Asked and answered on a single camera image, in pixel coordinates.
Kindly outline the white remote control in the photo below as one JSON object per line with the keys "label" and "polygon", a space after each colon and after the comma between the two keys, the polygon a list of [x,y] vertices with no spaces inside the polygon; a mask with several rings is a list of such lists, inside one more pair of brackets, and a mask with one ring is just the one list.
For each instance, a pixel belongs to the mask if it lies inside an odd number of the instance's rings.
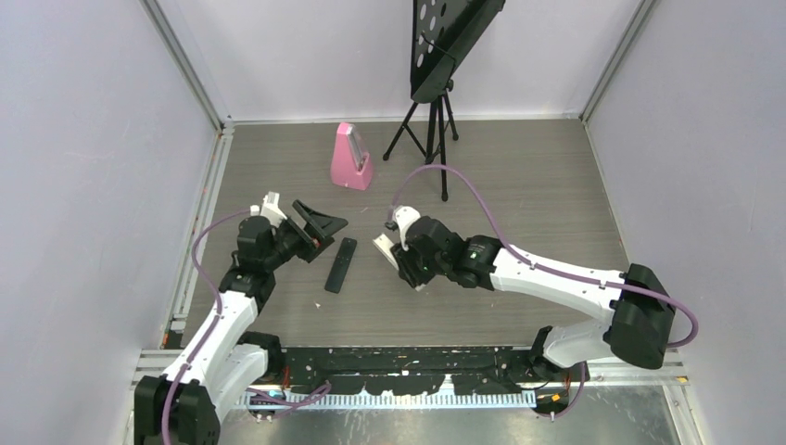
{"label": "white remote control", "polygon": [[413,250],[405,250],[400,243],[394,244],[387,235],[377,236],[373,239],[373,244],[397,271],[399,279],[416,291],[425,288],[433,277],[419,263]]}

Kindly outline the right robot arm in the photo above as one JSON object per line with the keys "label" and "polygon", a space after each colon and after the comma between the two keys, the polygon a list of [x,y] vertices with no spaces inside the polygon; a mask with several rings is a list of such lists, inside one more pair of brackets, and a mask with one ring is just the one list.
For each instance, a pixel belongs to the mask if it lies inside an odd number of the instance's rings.
{"label": "right robot arm", "polygon": [[416,290],[441,275],[464,288],[525,294],[587,315],[583,323],[538,331],[528,360],[541,380],[608,357],[649,370],[664,363],[676,308],[649,296],[663,288],[647,267],[621,273],[574,266],[507,248],[496,237],[463,238],[427,216],[409,219],[399,242],[380,235],[374,245]]}

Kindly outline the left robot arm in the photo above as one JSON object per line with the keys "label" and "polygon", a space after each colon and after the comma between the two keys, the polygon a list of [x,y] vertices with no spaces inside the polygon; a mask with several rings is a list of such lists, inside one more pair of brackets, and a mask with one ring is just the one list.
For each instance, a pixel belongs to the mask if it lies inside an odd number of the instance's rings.
{"label": "left robot arm", "polygon": [[222,280],[213,282],[192,262],[213,294],[213,305],[195,336],[158,376],[143,376],[133,395],[136,444],[216,444],[222,424],[247,389],[276,382],[285,370],[279,337],[249,331],[276,285],[275,272],[294,258],[312,262],[348,224],[293,203],[298,224],[281,211],[279,196],[240,210],[236,248]]}

